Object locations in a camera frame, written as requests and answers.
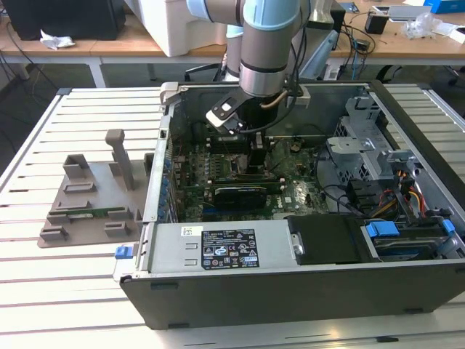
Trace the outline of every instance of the electronic device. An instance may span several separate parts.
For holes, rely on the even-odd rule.
[[[4,0],[21,40],[38,40],[41,30],[73,39],[115,40],[124,27],[124,0]]]
[[[461,44],[465,43],[465,27],[458,27],[450,33],[449,37]]]
[[[386,27],[388,19],[389,17],[386,15],[378,15],[376,13],[369,12],[365,23],[365,31],[368,34],[381,35],[384,31],[384,27]]]
[[[162,86],[165,132],[120,282],[151,329],[427,313],[463,292],[465,184],[433,166],[379,82],[301,85],[308,107],[262,144],[242,138],[246,153],[203,119],[236,87]]]

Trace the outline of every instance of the table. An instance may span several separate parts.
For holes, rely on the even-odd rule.
[[[463,347],[465,294],[434,313],[415,316],[154,332],[113,280],[118,244],[39,249],[37,238],[66,156],[83,153],[88,161],[110,161],[106,131],[122,128],[129,157],[143,159],[157,143],[159,93],[159,88],[74,89],[55,97],[0,177],[2,349]],[[380,336],[399,342],[378,344]]]
[[[368,12],[372,6],[400,5],[403,0],[381,2],[356,0],[355,3],[360,13],[364,13]],[[364,30],[367,15],[355,17],[356,15],[347,13],[346,24]],[[446,23],[465,25],[465,13],[434,16]],[[435,39],[409,40],[401,34],[402,25],[402,23],[388,21],[381,35],[371,35],[376,41],[376,49],[368,56],[367,65],[465,65],[465,45],[441,35],[436,35]],[[367,36],[357,31],[354,32],[354,36],[370,41]],[[346,35],[341,35],[338,47],[342,52],[350,51],[350,43]],[[344,57],[330,56],[325,79],[335,79],[339,67],[345,63],[347,56],[347,54]]]
[[[8,63],[29,63],[8,36],[7,23],[8,20],[4,20],[0,25],[0,50]],[[74,47],[57,51],[46,48],[40,41],[21,41],[11,27],[10,31],[16,43],[34,63],[88,65],[96,87],[107,86],[102,64],[208,64],[219,62],[225,53],[224,46],[212,45],[194,49],[188,55],[167,57],[134,15],[126,16],[126,25],[118,40],[76,40]]]
[[[356,0],[360,12],[367,12],[374,4],[401,4],[402,0],[381,2]],[[346,14],[349,24],[354,15]],[[464,24],[465,13],[438,15],[445,22]],[[366,16],[354,19],[352,25],[363,29]],[[0,49],[9,63],[28,63],[20,51],[13,45],[6,32],[7,20],[0,25]],[[436,39],[408,40],[400,34],[400,23],[388,22],[384,33],[373,36],[376,50],[366,60],[368,65],[465,65],[465,45],[437,36]],[[35,63],[86,64],[89,66],[96,87],[106,87],[102,73],[102,64],[148,64],[151,78],[156,63],[192,63],[209,64],[219,62],[225,53],[225,46],[212,45],[194,49],[187,55],[167,57],[154,42],[141,22],[134,15],[126,16],[126,26],[118,40],[77,40],[76,45],[67,49],[53,51],[39,41],[21,41],[14,33],[15,41]],[[328,59],[325,72],[326,80],[335,80],[339,67],[344,64],[350,53],[350,44],[346,36],[341,36],[336,50]]]

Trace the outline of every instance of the motherboard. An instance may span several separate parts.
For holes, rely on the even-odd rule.
[[[274,142],[260,173],[247,172],[248,155],[214,153],[208,145],[178,145],[173,154],[180,222],[282,220],[328,212],[312,173],[318,151],[302,142]]]

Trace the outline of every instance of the floor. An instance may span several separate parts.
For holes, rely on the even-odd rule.
[[[183,81],[184,71],[194,65],[165,64],[155,67],[157,81],[148,77],[146,65],[106,65],[105,77],[110,87],[150,87],[165,81]],[[94,87],[91,73],[85,65],[42,65],[43,72],[58,87]],[[381,66],[368,66],[361,74],[361,80],[376,77]],[[194,81],[210,81],[212,72],[193,75]],[[350,79],[351,71],[341,78]],[[465,81],[454,87],[448,86],[451,74],[443,67],[408,66],[396,72],[392,83],[427,83],[458,113],[465,113]],[[28,81],[17,84],[10,93],[0,100],[0,173],[2,173],[15,152],[23,144],[34,124],[40,119],[55,90],[37,70],[31,72]]]

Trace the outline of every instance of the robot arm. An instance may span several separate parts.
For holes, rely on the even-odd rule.
[[[228,71],[240,75],[240,88],[207,113],[218,130],[250,134],[251,127],[263,128],[276,119],[279,103],[275,102],[286,94],[292,39],[309,18],[320,20],[323,7],[317,5],[331,0],[314,1],[310,11],[310,0],[187,0],[194,16],[230,25]]]

